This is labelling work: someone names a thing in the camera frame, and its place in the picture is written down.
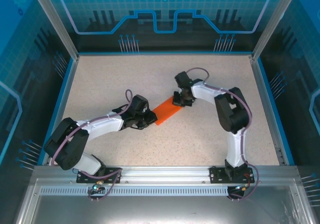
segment beige work surface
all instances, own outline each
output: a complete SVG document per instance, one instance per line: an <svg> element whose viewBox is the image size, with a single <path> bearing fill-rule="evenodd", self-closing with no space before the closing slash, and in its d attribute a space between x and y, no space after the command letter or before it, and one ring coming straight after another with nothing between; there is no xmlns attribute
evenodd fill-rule
<svg viewBox="0 0 320 224"><path fill-rule="evenodd" d="M126 89L146 97L154 109L177 90L175 75L192 67L206 68L210 85L241 89L253 115L245 142L247 160L278 165L248 56L81 56L64 117L86 120L106 115L127 103ZM196 70L189 76L196 79L206 74ZM226 135L215 106L196 100L160 126L108 133L88 142L85 151L106 165L224 165Z"/></svg>

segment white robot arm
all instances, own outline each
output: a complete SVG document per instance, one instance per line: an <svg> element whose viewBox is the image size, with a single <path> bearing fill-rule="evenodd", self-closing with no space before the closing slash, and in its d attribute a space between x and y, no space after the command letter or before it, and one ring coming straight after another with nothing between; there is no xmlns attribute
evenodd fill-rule
<svg viewBox="0 0 320 224"><path fill-rule="evenodd" d="M228 152L225 160L225 172L231 181L248 170L244 162L244 144L246 126L249 122L249 114L242 103L233 95L246 101L239 88L224 91L222 88L209 86L203 80L192 80L186 72L176 75L175 80L179 91L174 92L173 104L177 106L192 106L196 99L203 99L216 106L221 126L227 131Z"/></svg>
<svg viewBox="0 0 320 224"><path fill-rule="evenodd" d="M130 106L127 105L113 109L96 121L64 119L44 145L45 152L53 157L65 138L76 128L83 126L58 152L55 161L63 170L75 168L89 175L103 176L105 165L95 156L83 152L86 143L101 135L128 127L142 130L157 120L156 115L149 109L148 100L143 96L135 95Z"/></svg>

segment metal plate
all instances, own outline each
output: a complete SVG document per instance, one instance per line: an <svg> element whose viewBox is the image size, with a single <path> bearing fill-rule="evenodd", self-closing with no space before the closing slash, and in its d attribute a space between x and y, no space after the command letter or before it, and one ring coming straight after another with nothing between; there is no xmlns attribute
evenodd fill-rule
<svg viewBox="0 0 320 224"><path fill-rule="evenodd" d="M95 194L101 196L109 190L110 186L104 186L105 190ZM87 196L89 186L46 186L42 187L40 195L59 196ZM111 196L227 196L226 186L115 186L109 195Z"/></svg>
<svg viewBox="0 0 320 224"><path fill-rule="evenodd" d="M243 176L243 178L239 178L236 181L231 182L227 174L225 173L225 168L224 167L211 167L209 169L209 174L210 174L210 182L211 184L230 184L230 183L238 183L238 184L245 184L248 183L248 179ZM252 168L248 168L245 174L252 175L250 177L250 184L255 182L255 178L253 175Z"/></svg>
<svg viewBox="0 0 320 224"><path fill-rule="evenodd" d="M110 174L110 173L112 173L112 172L114 172L114 171L117 171L117 170L119 170L119 169L121 169L121 168L106 168L105 170L105 175L108 175L108 174ZM112 175L112 176L110 176L108 179L104 179L103 180L103 182L105 183L105 184L112 184L113 182L114 182L114 180L115 180L115 177L116 177L117 175L115 174L115 175ZM118 180L116 181L116 183L120 183L120 179L121 179L121 176L119 176L119 178L118 178ZM90 178L90 177L87 177L86 175L84 175L83 173L81 173L80 171L78 172L78 175L77 175L77 178L76 178L76 182L77 183L92 183L92 184L94 184L94 183L96 183L97 181L98 181L99 179L93 179L93 178Z"/></svg>

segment black mounting bracket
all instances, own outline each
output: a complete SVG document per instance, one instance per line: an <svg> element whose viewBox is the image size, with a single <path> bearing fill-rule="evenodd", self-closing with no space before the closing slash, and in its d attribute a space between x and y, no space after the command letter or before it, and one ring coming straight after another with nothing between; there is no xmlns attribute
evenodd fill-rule
<svg viewBox="0 0 320 224"><path fill-rule="evenodd" d="M210 183L211 184L231 184L231 183L237 183L237 184L246 184L248 183L248 179L241 175L238 178L235 178L234 181L231 181L229 176L226 174L225 167L216 167L213 166L209 168L209 177L210 177ZM250 176L250 184L255 182L254 173L252 171L252 168L247 168L243 174L248 174Z"/></svg>
<svg viewBox="0 0 320 224"><path fill-rule="evenodd" d="M112 172L115 172L117 170L121 170L121 168L118 168L118 167L105 168L104 170L105 170L104 174L99 173L101 176L108 175L108 174L110 174ZM108 179L104 179L103 183L104 184L112 184L115 181L116 176L117 176L117 174L114 174L114 175L110 176ZM78 175L77 175L77 178L76 178L76 182L77 183L91 183L91 184L94 184L97 181L99 181L99 179L93 179L93 178L87 177L86 175L84 175L83 173L78 171ZM115 183L116 184L120 183L120 176L119 176L118 180Z"/></svg>

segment orange block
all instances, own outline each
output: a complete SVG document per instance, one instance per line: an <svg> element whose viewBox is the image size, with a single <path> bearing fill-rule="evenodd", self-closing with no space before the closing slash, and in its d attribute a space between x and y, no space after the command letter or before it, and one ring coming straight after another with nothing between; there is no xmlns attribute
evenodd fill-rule
<svg viewBox="0 0 320 224"><path fill-rule="evenodd" d="M165 120L173 116L182 108L180 106L175 106L172 104L173 98L174 97L171 96L169 99L164 101L162 104L160 104L153 110L153 112L156 114L158 118L158 120L155 123L156 125L162 124Z"/></svg>

